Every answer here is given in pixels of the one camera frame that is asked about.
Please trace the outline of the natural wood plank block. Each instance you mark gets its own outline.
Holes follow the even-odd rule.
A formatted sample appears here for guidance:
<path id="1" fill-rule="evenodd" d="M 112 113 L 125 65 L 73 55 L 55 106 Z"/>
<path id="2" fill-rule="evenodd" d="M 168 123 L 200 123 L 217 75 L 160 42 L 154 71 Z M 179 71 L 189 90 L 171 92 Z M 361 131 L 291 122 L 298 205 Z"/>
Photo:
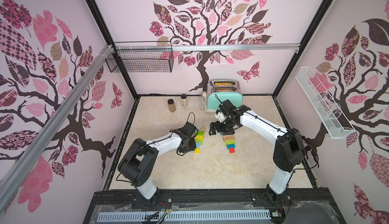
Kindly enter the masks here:
<path id="1" fill-rule="evenodd" d="M 222 137 L 223 137 L 224 141 L 235 140 L 235 136 L 234 135 L 223 135 Z"/>

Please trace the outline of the yellow rectangular block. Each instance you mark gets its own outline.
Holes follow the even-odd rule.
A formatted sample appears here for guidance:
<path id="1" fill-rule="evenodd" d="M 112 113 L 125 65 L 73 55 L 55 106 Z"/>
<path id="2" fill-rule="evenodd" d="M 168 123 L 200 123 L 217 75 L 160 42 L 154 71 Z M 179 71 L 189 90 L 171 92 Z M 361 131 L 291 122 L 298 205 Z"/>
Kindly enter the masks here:
<path id="1" fill-rule="evenodd" d="M 204 140 L 204 136 L 203 135 L 197 135 L 194 139 L 203 141 Z"/>

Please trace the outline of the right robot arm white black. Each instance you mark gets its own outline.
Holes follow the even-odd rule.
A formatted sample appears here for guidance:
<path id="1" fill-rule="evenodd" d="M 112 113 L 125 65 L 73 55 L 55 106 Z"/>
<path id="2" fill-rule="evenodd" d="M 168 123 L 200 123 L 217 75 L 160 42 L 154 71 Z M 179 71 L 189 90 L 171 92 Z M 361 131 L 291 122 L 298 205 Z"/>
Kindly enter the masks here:
<path id="1" fill-rule="evenodd" d="M 236 107 L 229 100 L 220 102 L 215 117 L 217 121 L 210 124 L 210 136 L 216 133 L 233 134 L 235 130 L 247 127 L 272 144 L 275 171 L 266 186 L 266 194 L 268 200 L 273 202 L 284 196 L 293 172 L 306 156 L 300 132 L 295 128 L 276 125 L 246 105 Z"/>

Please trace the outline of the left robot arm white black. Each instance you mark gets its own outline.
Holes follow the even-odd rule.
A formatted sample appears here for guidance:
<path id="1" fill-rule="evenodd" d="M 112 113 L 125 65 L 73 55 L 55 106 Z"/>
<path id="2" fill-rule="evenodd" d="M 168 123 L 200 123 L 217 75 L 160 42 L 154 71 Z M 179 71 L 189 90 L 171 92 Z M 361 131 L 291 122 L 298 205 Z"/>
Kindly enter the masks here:
<path id="1" fill-rule="evenodd" d="M 160 138 L 148 141 L 136 139 L 118 164 L 118 177 L 124 177 L 124 182 L 134 186 L 144 199 L 157 199 L 159 189 L 151 180 L 157 158 L 172 150 L 178 156 L 195 151 L 195 137 L 199 133 L 194 124 L 186 122 L 183 127 L 170 130 Z"/>

